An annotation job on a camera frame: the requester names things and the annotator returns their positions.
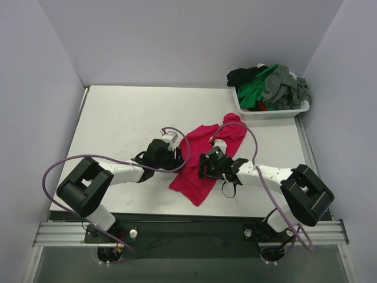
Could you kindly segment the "red t-shirt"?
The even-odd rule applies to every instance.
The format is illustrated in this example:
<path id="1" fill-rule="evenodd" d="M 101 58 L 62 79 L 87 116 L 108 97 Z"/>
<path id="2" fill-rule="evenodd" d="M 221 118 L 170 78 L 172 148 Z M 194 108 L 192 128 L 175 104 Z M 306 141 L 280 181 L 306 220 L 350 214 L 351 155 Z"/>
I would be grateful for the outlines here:
<path id="1" fill-rule="evenodd" d="M 210 139 L 215 136 L 224 140 L 227 145 L 226 154 L 234 157 L 246 135 L 246 129 L 242 126 L 232 124 L 221 130 L 219 127 L 219 124 L 198 126 L 186 135 L 187 140 L 180 142 L 183 157 L 188 158 L 188 161 L 169 188 L 182 193 L 195 206 L 204 202 L 216 184 L 214 179 L 200 177 L 201 173 L 210 173 L 208 169 L 204 169 L 204 161 L 201 160 L 201 155 L 211 149 Z"/>

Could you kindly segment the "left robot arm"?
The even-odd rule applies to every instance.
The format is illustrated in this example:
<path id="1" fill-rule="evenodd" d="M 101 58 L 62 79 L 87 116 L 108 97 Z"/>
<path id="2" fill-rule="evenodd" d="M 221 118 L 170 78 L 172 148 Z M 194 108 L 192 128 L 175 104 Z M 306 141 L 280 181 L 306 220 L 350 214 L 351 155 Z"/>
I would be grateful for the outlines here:
<path id="1" fill-rule="evenodd" d="M 98 227 L 98 236 L 104 242 L 111 243 L 118 238 L 119 228 L 115 216 L 101 203 L 107 189 L 122 183 L 145 182 L 156 170 L 180 169 L 183 163 L 181 147 L 165 134 L 126 164 L 83 158 L 58 186 L 57 196 Z"/>

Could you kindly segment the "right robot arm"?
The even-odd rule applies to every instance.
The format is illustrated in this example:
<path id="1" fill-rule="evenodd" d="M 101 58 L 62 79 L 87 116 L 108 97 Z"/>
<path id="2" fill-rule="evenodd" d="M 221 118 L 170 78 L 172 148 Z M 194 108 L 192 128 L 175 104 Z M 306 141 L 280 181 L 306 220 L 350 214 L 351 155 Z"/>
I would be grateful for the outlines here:
<path id="1" fill-rule="evenodd" d="M 199 178 L 223 180 L 236 186 L 258 186 L 280 193 L 286 204 L 261 226 L 262 236 L 274 241 L 289 227 L 304 224 L 314 227 L 335 199 L 332 191 L 307 165 L 277 168 L 254 164 L 251 160 L 232 159 L 219 146 L 201 154 Z"/>

